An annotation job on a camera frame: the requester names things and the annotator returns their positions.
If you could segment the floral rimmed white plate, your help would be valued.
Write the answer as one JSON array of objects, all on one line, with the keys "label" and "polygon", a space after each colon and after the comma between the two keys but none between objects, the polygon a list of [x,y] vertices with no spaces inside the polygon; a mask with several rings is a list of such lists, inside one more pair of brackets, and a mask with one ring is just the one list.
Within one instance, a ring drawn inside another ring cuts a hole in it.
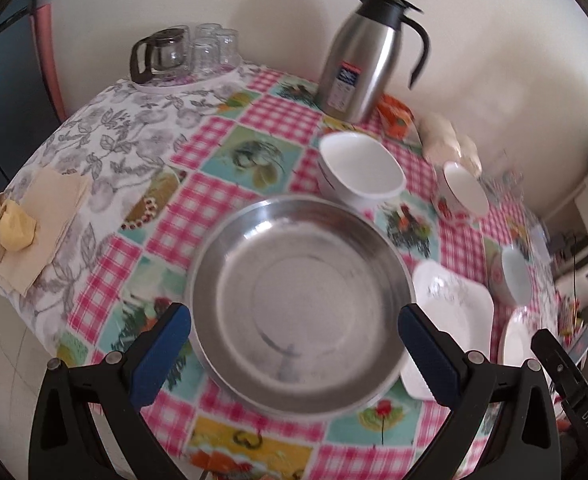
[{"label": "floral rimmed white plate", "polygon": [[532,352],[531,339],[537,330],[547,328],[557,335],[557,314],[555,311],[539,312],[532,307],[518,307],[508,317],[501,334],[498,363],[520,367],[536,356]]}]

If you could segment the strawberry pattern bowl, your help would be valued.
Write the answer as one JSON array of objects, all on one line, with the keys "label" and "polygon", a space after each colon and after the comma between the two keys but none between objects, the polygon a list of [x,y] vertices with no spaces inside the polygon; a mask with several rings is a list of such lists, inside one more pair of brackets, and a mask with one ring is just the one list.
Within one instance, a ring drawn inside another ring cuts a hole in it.
[{"label": "strawberry pattern bowl", "polygon": [[477,179],[457,162],[436,168],[436,187],[431,203],[441,220],[465,226],[489,214],[489,200]]}]

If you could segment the large steel plate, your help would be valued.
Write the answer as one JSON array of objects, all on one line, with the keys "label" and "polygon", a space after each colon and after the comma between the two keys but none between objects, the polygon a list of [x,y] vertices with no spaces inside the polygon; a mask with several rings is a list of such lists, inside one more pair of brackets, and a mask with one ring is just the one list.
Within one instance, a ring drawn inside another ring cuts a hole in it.
[{"label": "large steel plate", "polygon": [[300,194],[248,204],[208,230],[187,277],[198,361],[256,411],[333,418],[399,378],[411,274],[386,235],[345,206]]}]

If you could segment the white square bowl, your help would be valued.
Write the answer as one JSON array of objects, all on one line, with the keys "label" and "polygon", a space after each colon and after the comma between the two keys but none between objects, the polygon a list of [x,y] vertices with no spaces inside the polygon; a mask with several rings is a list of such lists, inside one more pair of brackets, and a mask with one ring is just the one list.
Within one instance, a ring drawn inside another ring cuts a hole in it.
[{"label": "white square bowl", "polygon": [[333,202],[364,212],[396,198],[407,186],[394,155],[364,133],[326,134],[318,151],[318,186]]}]

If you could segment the light blue bowl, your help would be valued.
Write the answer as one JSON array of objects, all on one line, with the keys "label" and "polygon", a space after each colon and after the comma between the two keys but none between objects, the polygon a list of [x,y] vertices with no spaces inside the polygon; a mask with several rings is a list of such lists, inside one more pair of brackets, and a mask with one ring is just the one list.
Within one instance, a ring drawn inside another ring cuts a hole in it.
[{"label": "light blue bowl", "polygon": [[526,307],[533,297],[531,278],[522,253],[514,247],[504,247],[491,260],[489,289],[492,296],[505,307]]}]

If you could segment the white square plate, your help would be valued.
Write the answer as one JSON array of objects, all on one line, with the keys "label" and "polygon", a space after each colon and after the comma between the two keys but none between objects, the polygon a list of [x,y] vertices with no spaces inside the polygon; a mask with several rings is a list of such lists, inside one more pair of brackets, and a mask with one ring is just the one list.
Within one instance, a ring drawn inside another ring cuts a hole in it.
[{"label": "white square plate", "polygon": [[416,304],[464,351],[490,358],[494,304],[488,289],[433,260],[417,263],[412,274]]}]

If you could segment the clear glass mug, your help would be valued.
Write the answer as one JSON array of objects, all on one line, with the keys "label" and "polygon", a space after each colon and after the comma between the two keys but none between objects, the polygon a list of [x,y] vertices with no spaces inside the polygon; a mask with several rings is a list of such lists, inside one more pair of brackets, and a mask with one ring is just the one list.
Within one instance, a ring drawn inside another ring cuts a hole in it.
[{"label": "clear glass mug", "polygon": [[492,204],[498,205],[506,200],[524,198],[524,174],[505,150],[496,153],[487,164],[484,164],[480,182],[484,185]]}]

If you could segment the bag of white buns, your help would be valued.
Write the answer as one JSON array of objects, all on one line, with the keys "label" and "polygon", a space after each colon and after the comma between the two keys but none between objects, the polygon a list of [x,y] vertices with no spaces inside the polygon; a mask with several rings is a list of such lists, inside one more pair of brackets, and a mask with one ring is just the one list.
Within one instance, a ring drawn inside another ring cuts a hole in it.
[{"label": "bag of white buns", "polygon": [[417,126],[422,143],[423,159],[433,166],[457,162],[478,179],[482,165],[476,143],[465,134],[457,133],[449,119],[440,114],[424,115]]}]

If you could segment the grey floral tablecloth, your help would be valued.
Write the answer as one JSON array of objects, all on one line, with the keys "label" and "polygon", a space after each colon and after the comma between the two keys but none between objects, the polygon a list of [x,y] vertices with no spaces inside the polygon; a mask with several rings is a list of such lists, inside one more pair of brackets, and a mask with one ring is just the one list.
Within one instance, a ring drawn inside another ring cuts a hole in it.
[{"label": "grey floral tablecloth", "polygon": [[88,191],[52,261],[35,284],[9,302],[49,352],[55,351],[89,274],[126,214],[172,155],[200,133],[233,93],[247,89],[261,66],[232,72],[183,90],[149,93],[119,80],[55,130],[6,189],[14,200],[44,168],[88,178]]}]

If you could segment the orange snack packet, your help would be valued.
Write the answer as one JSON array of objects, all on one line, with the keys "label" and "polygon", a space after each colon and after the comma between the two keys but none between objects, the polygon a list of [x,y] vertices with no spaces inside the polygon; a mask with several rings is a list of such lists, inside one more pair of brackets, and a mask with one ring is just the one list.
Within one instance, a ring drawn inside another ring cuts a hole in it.
[{"label": "orange snack packet", "polygon": [[420,143],[414,114],[405,103],[384,94],[377,102],[376,110],[379,112],[386,139],[411,144]]}]

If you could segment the checkered picture tablecloth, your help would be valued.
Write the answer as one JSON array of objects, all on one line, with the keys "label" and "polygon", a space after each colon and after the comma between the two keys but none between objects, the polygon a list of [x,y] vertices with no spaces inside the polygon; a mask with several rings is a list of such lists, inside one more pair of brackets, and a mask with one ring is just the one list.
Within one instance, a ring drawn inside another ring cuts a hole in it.
[{"label": "checkered picture tablecloth", "polygon": [[121,356],[179,302],[192,327],[137,402],[192,472],[405,478],[449,411],[403,348],[400,308],[494,362],[516,314],[557,322],[520,200],[456,206],[462,167],[376,119],[330,118],[314,94],[249,64],[163,93],[121,80],[47,144],[91,181],[53,262],[58,355]]}]

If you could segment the white round tray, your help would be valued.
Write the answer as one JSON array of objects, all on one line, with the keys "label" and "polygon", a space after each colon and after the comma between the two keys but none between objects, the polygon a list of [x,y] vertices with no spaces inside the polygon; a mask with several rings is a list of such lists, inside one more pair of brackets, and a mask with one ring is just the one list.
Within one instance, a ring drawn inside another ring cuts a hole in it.
[{"label": "white round tray", "polygon": [[196,77],[185,70],[174,70],[173,72],[157,73],[152,79],[144,84],[131,80],[139,91],[149,94],[168,94],[170,92],[203,90],[216,87],[217,84],[226,84],[239,78],[239,67],[233,70],[219,70],[207,77]]}]

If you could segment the glass coffee pot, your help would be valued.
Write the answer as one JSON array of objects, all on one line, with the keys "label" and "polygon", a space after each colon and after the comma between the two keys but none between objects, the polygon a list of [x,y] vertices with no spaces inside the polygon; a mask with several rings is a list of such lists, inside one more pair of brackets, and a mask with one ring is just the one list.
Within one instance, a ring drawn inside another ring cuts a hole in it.
[{"label": "glass coffee pot", "polygon": [[189,31],[184,27],[169,27],[137,41],[129,56],[130,79],[147,84],[157,73],[175,70],[187,63]]}]

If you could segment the stainless thermos jug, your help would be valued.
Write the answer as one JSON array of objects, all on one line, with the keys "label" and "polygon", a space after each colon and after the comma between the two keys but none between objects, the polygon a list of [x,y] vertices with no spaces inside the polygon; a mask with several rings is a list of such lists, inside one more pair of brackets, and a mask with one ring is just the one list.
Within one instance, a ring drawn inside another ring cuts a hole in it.
[{"label": "stainless thermos jug", "polygon": [[408,26],[420,36],[422,52],[410,75],[413,86],[431,53],[426,29],[407,13],[422,10],[408,0],[359,0],[335,35],[320,77],[315,105],[341,122],[369,118],[394,73]]}]

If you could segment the upturned drinking glass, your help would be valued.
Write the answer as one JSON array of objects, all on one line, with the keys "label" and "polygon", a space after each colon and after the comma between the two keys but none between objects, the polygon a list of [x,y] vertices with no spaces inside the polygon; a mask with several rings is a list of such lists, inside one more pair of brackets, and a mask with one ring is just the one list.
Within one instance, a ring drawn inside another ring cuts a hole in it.
[{"label": "upturned drinking glass", "polygon": [[213,37],[196,38],[191,42],[192,73],[210,77],[221,73],[219,42]]},{"label": "upturned drinking glass", "polygon": [[219,46],[219,63],[225,68],[236,68],[241,64],[239,55],[239,33],[232,28],[221,28],[215,32]]},{"label": "upturned drinking glass", "polygon": [[215,38],[222,26],[218,23],[201,23],[195,27],[196,39]]}]

